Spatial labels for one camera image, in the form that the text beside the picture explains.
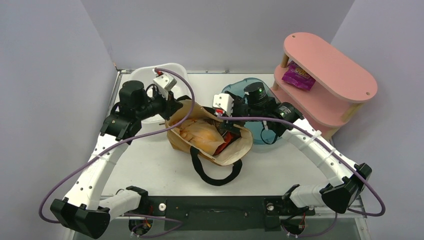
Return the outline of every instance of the purple snack bag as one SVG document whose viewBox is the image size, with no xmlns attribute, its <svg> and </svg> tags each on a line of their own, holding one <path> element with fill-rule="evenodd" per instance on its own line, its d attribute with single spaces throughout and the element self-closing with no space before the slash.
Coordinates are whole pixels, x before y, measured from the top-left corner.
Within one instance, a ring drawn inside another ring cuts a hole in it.
<svg viewBox="0 0 424 240">
<path fill-rule="evenodd" d="M 287 65 L 287 71 L 282 76 L 282 80 L 291 84 L 299 89 L 311 90 L 315 83 L 315 79 L 311 77 L 305 70 L 303 70 L 294 61 Z"/>
</svg>

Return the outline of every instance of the snack package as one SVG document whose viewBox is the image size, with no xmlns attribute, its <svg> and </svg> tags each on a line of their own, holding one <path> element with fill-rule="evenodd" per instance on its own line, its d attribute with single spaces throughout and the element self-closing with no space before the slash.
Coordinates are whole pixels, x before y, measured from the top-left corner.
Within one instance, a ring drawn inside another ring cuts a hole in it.
<svg viewBox="0 0 424 240">
<path fill-rule="evenodd" d="M 225 143 L 216 127 L 201 119 L 185 120 L 179 128 L 179 135 L 209 155 L 213 155 Z"/>
<path fill-rule="evenodd" d="M 282 76 L 282 80 L 291 84 L 299 89 L 311 90 L 315 83 L 315 79 L 311 77 L 305 70 L 303 70 L 294 61 L 287 65 L 287 71 Z"/>
</svg>

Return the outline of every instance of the white bracket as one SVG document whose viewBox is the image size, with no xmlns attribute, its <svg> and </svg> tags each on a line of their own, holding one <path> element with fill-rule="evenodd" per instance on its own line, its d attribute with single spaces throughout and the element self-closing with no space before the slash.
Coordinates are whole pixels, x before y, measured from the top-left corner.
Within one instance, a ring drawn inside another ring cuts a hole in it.
<svg viewBox="0 0 424 240">
<path fill-rule="evenodd" d="M 153 72 L 156 75 L 153 79 L 153 83 L 157 86 L 159 93 L 165 98 L 165 100 L 168 100 L 169 91 L 171 91 L 171 89 L 177 84 L 177 80 L 168 73 L 161 72 L 161 74 L 158 74 L 154 69 Z"/>
<path fill-rule="evenodd" d="M 227 114 L 227 116 L 231 117 L 233 113 L 233 101 L 234 99 L 228 93 L 215 94 L 212 103 L 215 114 Z"/>
<path fill-rule="evenodd" d="M 109 208 L 110 220 L 139 207 L 142 196 L 135 191 L 123 190 L 117 195 L 100 201 L 100 207 Z"/>
</svg>

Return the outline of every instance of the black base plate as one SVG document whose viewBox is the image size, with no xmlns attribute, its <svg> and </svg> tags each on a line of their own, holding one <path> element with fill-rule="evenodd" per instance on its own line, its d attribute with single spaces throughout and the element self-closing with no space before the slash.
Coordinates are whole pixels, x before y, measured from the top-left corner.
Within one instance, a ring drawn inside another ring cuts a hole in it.
<svg viewBox="0 0 424 240">
<path fill-rule="evenodd" d="M 281 196 L 149 196 L 152 215 L 182 221 L 179 231 L 281 231 L 280 216 L 287 214 L 266 210 L 268 203 L 281 204 L 278 200 Z M 160 203 L 166 204 L 165 212 L 159 211 Z M 165 230 L 173 227 L 175 223 L 165 222 Z"/>
<path fill-rule="evenodd" d="M 273 210 L 268 210 L 266 209 L 265 211 L 265 215 L 267 216 L 292 216 L 293 214 L 296 214 L 299 212 L 299 208 L 297 208 L 296 206 L 292 205 L 292 206 L 288 206 L 288 205 L 284 205 L 283 204 L 283 200 L 281 197 L 270 197 L 270 198 L 266 198 L 263 201 L 263 204 L 265 206 L 267 206 L 268 204 L 272 204 L 274 206 Z M 305 212 L 306 216 L 314 216 L 315 215 L 315 210 L 307 210 Z"/>
</svg>

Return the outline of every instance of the black bag handle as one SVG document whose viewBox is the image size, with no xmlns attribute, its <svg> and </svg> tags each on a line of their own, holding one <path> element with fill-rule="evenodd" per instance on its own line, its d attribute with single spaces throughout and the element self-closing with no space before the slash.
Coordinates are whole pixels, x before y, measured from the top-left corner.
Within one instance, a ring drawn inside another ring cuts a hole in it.
<svg viewBox="0 0 424 240">
<path fill-rule="evenodd" d="M 238 161 L 233 163 L 232 172 L 230 175 L 228 175 L 224 179 L 213 179 L 209 177 L 208 175 L 206 175 L 205 171 L 203 170 L 202 162 L 199 159 L 199 153 L 200 153 L 199 149 L 195 148 L 194 146 L 190 147 L 191 161 L 193 162 L 194 170 L 196 170 L 197 174 L 199 174 L 199 176 L 201 177 L 203 181 L 205 181 L 206 183 L 210 185 L 213 185 L 213 186 L 225 185 L 233 181 L 240 174 L 240 171 L 242 170 L 243 163 L 242 163 L 242 160 L 239 159 Z"/>
</svg>

